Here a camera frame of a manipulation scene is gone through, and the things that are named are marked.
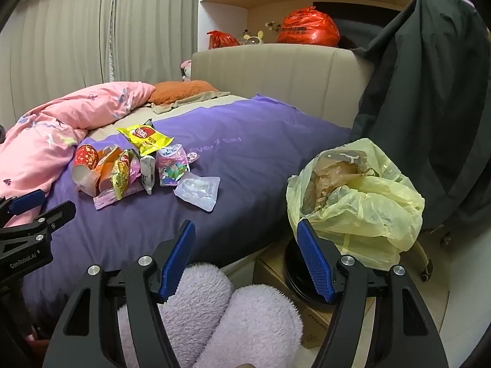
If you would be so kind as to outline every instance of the orange pillow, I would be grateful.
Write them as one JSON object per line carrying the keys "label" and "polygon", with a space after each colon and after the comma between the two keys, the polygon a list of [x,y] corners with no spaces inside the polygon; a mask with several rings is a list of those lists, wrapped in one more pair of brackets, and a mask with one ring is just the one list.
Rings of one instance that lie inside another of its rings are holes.
{"label": "orange pillow", "polygon": [[155,91],[148,102],[155,105],[170,105],[180,99],[192,97],[193,95],[207,91],[218,92],[210,83],[204,80],[191,81],[165,81],[155,85]]}

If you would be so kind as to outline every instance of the red plastic bag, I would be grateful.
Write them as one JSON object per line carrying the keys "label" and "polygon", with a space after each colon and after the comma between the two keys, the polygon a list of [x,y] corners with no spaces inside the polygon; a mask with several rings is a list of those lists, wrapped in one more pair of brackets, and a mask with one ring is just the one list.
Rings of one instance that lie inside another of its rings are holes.
{"label": "red plastic bag", "polygon": [[235,45],[240,45],[239,42],[228,33],[219,32],[218,30],[212,30],[207,33],[210,35],[210,44],[208,49],[220,48],[220,47],[233,47]]}
{"label": "red plastic bag", "polygon": [[283,20],[276,42],[335,47],[339,39],[339,30],[331,17],[308,7],[293,11]]}

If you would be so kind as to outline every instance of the blue gripper pad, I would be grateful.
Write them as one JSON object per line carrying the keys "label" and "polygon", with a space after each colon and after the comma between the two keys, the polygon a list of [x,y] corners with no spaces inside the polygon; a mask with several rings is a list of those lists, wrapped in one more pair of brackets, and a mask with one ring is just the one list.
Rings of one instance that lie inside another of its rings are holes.
{"label": "blue gripper pad", "polygon": [[335,299],[335,292],[332,286],[331,268],[310,233],[310,229],[303,221],[300,221],[296,228],[296,242],[299,244],[317,293],[323,296],[326,302],[332,303]]}
{"label": "blue gripper pad", "polygon": [[196,228],[193,223],[189,222],[182,231],[176,246],[174,246],[172,253],[162,269],[162,282],[159,289],[159,295],[164,300],[167,300],[176,293],[177,286],[181,281],[186,264],[188,264],[195,240]]}
{"label": "blue gripper pad", "polygon": [[25,213],[35,207],[41,206],[46,200],[44,192],[40,189],[29,192],[23,196],[17,197],[10,204],[8,212],[14,216]]}

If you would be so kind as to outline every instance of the gray curtain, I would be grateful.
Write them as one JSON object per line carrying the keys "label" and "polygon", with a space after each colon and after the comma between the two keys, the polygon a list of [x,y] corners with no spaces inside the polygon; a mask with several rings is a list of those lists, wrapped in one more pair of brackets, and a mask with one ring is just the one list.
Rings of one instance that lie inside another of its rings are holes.
{"label": "gray curtain", "polygon": [[23,0],[0,34],[0,124],[110,80],[178,80],[198,0]]}

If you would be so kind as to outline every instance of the headboard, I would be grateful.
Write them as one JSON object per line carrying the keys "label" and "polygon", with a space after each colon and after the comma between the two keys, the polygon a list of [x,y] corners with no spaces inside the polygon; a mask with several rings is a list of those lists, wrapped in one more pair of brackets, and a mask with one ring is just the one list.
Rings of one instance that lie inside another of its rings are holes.
{"label": "headboard", "polygon": [[304,113],[351,127],[372,74],[351,51],[318,45],[241,45],[192,56],[193,80],[252,98],[267,95]]}

